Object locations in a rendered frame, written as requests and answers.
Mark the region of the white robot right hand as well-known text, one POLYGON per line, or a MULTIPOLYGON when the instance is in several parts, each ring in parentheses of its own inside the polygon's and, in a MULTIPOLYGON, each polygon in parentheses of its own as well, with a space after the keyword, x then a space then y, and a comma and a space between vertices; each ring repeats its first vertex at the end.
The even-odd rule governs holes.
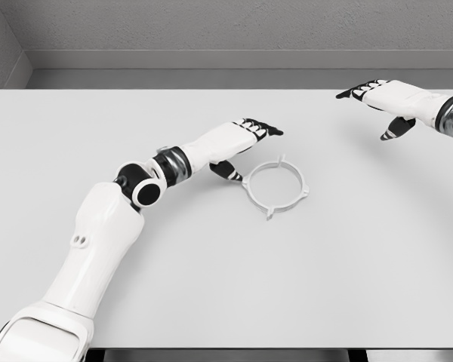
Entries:
POLYGON ((411 84, 376 79, 344 90, 336 98, 353 98, 373 109, 395 115, 380 137, 381 141, 387 141, 403 136, 415 126, 419 113, 415 103, 426 95, 426 90, 411 84))

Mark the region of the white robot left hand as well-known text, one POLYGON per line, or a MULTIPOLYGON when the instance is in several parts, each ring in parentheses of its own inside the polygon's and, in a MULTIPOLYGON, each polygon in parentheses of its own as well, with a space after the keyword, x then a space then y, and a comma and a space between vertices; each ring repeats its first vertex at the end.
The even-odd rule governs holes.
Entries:
POLYGON ((213 149, 208 166, 224 179, 241 182, 243 177, 230 162, 231 157, 250 149, 266 137, 283 134, 277 127, 253 118, 222 124, 212 131, 213 149))

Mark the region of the white round pipe clamp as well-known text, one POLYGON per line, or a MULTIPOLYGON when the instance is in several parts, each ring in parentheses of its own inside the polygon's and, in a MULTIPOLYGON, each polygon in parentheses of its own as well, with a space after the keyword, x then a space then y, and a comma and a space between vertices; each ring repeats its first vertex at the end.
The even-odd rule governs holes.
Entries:
POLYGON ((243 177, 242 187, 246 191, 250 202, 266 214, 267 221, 271 220, 275 213, 291 210, 310 194, 310 187, 307 185, 304 175, 295 164, 292 164, 290 161, 285 159, 285 154, 280 155, 276 161, 268 161, 256 166, 247 176, 243 177), (254 195, 251 187, 251 181, 254 176, 263 170, 274 168, 283 168, 288 170, 297 178, 297 181, 300 184, 299 194, 291 201, 284 204, 265 204, 254 195))

